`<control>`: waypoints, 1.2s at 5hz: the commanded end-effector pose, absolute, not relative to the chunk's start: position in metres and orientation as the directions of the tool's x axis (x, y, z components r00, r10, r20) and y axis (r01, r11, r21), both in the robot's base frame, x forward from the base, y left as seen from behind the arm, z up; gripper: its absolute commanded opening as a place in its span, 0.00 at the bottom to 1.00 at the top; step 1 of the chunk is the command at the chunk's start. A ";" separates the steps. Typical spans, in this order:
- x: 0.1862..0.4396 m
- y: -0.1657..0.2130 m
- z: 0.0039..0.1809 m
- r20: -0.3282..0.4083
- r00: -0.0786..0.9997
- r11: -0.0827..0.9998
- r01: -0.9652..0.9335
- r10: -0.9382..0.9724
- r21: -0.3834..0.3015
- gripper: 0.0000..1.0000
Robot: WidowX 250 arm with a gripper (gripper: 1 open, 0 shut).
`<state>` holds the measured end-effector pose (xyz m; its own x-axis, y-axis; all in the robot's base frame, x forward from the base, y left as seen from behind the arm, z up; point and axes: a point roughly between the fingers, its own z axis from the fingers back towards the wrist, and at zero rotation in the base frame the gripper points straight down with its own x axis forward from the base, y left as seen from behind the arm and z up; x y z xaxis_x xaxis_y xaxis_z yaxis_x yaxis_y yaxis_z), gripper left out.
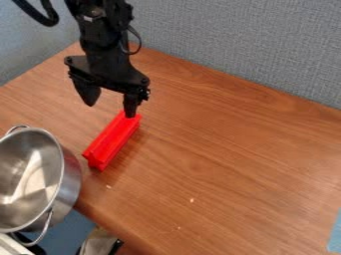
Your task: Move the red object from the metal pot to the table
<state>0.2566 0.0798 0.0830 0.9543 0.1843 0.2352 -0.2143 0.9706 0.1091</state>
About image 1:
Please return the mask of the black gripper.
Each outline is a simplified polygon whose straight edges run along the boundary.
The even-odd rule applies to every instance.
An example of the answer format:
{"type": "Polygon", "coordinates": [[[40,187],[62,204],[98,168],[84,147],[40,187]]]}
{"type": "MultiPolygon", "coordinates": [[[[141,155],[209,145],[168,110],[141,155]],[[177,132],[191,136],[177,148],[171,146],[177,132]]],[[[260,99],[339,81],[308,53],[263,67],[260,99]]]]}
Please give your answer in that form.
{"type": "Polygon", "coordinates": [[[69,67],[77,94],[88,107],[92,107],[101,89],[124,94],[124,112],[129,119],[136,115],[140,100],[149,97],[149,78],[133,67],[126,53],[128,34],[114,33],[105,45],[106,37],[80,36],[81,56],[68,56],[64,64],[69,67]]]}

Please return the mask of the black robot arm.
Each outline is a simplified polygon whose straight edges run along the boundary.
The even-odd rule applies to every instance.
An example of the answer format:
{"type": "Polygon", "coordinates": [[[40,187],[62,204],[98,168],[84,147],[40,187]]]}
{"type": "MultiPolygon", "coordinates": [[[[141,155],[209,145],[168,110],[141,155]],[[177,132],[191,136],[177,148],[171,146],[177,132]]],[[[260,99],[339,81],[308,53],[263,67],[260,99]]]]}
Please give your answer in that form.
{"type": "Polygon", "coordinates": [[[137,106],[149,98],[149,78],[133,67],[128,33],[140,35],[130,26],[133,6],[125,0],[65,0],[80,29],[84,56],[64,59],[69,78],[86,106],[92,106],[101,89],[124,95],[125,117],[136,115],[137,106]]]}

